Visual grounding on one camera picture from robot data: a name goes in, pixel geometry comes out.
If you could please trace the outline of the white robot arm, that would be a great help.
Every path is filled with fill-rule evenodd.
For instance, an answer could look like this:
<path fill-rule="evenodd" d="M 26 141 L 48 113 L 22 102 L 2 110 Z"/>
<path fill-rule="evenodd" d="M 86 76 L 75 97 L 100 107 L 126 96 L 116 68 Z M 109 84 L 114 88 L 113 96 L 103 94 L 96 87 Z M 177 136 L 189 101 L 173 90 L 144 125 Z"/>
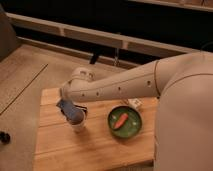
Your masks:
<path fill-rule="evenodd" d="M 97 81 L 77 68 L 59 92 L 76 102 L 157 97 L 154 171 L 213 171 L 213 53 L 163 58 Z"/>

